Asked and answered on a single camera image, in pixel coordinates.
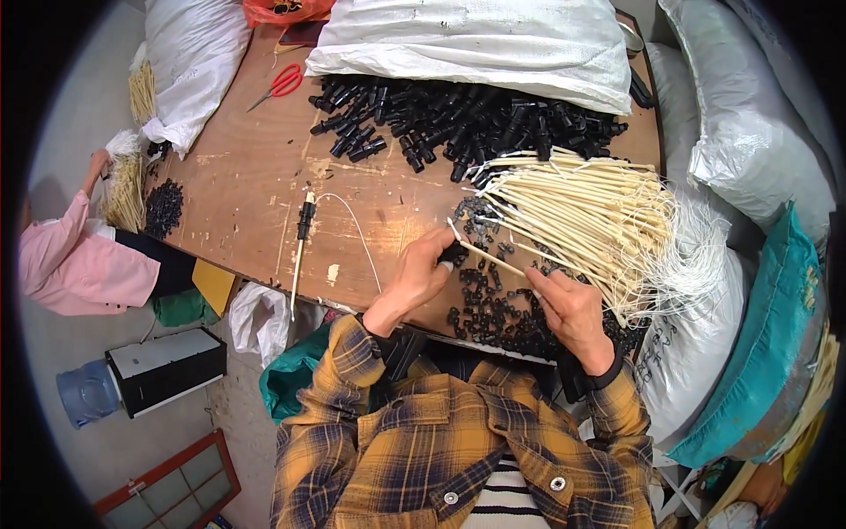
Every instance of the black pants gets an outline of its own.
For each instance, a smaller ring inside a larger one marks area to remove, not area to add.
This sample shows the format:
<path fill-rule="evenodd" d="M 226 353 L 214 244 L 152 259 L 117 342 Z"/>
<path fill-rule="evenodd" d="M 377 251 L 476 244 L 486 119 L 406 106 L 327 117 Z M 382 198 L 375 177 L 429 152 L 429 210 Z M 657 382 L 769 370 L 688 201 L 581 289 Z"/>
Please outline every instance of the black pants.
<path fill-rule="evenodd" d="M 194 275 L 196 257 L 153 239 L 150 235 L 134 234 L 122 229 L 115 231 L 115 242 L 159 262 L 159 275 L 150 294 L 151 298 L 163 298 L 194 288 L 194 280 L 191 277 Z"/>

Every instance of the hand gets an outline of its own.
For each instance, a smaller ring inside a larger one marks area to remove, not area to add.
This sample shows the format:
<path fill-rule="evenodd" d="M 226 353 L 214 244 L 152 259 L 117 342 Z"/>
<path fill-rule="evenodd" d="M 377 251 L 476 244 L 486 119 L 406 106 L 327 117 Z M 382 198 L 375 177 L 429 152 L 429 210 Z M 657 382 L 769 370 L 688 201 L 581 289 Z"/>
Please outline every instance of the hand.
<path fill-rule="evenodd" d="M 437 258 L 455 241 L 451 228 L 433 229 L 412 242 L 399 256 L 393 281 L 373 299 L 364 315 L 365 328 L 388 337 L 406 314 L 434 298 L 453 271 L 451 262 Z"/>
<path fill-rule="evenodd" d="M 88 165 L 88 173 L 99 175 L 100 173 L 102 173 L 103 168 L 106 167 L 108 161 L 108 151 L 106 149 L 100 149 L 99 151 L 91 155 L 91 163 L 89 163 Z"/>
<path fill-rule="evenodd" d="M 576 355 L 585 373 L 604 375 L 614 363 L 614 344 L 602 330 L 602 292 L 560 270 L 545 277 L 530 267 L 525 274 L 535 288 L 549 330 Z"/>

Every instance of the table surface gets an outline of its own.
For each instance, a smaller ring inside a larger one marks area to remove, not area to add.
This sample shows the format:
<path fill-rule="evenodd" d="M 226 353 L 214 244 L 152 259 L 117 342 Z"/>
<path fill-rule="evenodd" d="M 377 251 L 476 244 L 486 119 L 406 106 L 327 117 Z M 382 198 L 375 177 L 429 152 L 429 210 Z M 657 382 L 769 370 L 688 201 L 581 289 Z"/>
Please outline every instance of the table surface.
<path fill-rule="evenodd" d="M 618 19 L 635 27 L 625 15 L 618 14 Z M 426 231 L 443 226 L 470 193 L 450 182 L 452 163 L 440 156 L 440 148 L 438 160 L 415 174 L 387 127 L 377 131 L 389 142 L 385 151 L 356 164 L 331 157 L 335 134 L 309 133 L 327 118 L 307 101 L 308 96 L 321 93 L 317 79 L 305 78 L 294 93 L 269 98 L 246 113 L 281 68 L 289 63 L 302 65 L 310 52 L 301 48 L 284 53 L 272 70 L 279 33 L 267 25 L 255 30 L 226 97 L 191 152 L 182 161 L 168 157 L 155 181 L 148 179 L 148 190 L 165 178 L 183 186 L 180 225 L 166 241 L 251 281 L 290 291 L 299 208 L 306 191 L 317 196 L 333 193 L 349 204 L 358 220 L 384 286 L 401 250 Z M 630 62 L 653 86 L 645 53 Z M 632 112 L 620 119 L 629 123 L 629 129 L 613 139 L 611 153 L 634 163 L 651 163 L 660 171 L 656 109 L 644 110 L 632 103 Z M 508 237 L 504 232 L 498 240 Z M 496 253 L 495 245 L 490 245 L 491 253 Z M 515 266 L 528 266 L 534 259 L 525 252 L 508 256 Z M 471 256 L 465 266 L 477 262 Z M 524 279 L 504 269 L 500 275 L 504 290 L 527 286 Z M 409 315 L 409 321 L 452 336 L 445 318 L 450 306 L 463 305 L 461 286 L 454 273 L 447 288 Z M 337 198 L 324 196 L 305 244 L 298 295 L 329 306 L 363 310 L 378 293 L 352 216 Z"/>

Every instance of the yellow plaid shirt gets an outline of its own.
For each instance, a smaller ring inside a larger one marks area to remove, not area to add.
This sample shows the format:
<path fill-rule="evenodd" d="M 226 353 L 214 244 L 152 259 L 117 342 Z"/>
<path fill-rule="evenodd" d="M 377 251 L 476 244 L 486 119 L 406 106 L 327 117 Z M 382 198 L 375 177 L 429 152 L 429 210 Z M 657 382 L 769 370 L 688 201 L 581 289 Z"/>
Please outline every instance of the yellow plaid shirt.
<path fill-rule="evenodd" d="M 587 397 L 589 445 L 531 375 L 486 361 L 466 383 L 421 357 L 365 414 L 385 369 L 376 347 L 354 317 L 333 324 L 302 411 L 277 431 L 271 527 L 461 527 L 507 449 L 550 526 L 654 526 L 650 421 L 628 362 Z"/>

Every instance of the green bag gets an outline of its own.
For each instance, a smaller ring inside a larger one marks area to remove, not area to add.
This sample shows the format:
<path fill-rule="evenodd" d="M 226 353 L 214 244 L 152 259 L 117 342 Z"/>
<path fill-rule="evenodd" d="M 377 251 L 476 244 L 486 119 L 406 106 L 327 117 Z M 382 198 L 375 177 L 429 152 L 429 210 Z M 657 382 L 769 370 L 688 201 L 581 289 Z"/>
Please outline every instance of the green bag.
<path fill-rule="evenodd" d="M 282 419 L 297 415 L 302 409 L 297 390 L 311 384 L 311 374 L 329 346 L 331 327 L 331 323 L 321 325 L 306 339 L 283 352 L 259 377 L 261 398 L 277 426 Z"/>
<path fill-rule="evenodd" d="M 156 298 L 152 301 L 152 308 L 162 327 L 179 327 L 197 320 L 208 327 L 220 320 L 197 289 Z"/>

